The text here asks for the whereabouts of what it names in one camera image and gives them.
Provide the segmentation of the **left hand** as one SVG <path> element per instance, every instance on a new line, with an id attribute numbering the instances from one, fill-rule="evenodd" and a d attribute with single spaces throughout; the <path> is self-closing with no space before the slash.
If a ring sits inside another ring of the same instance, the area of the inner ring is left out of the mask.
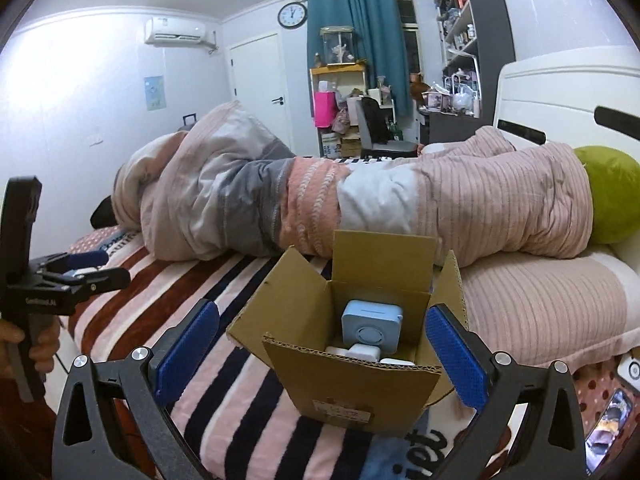
<path id="1" fill-rule="evenodd" d="M 19 344 L 25 338 L 24 332 L 14 324 L 0 321 L 0 376 L 2 379 L 13 379 L 13 368 L 8 355 L 9 344 Z M 60 348 L 60 322 L 53 318 L 50 326 L 39 335 L 37 342 L 29 349 L 29 359 L 35 363 L 35 369 L 39 373 L 49 374 L 54 367 L 54 356 Z"/>

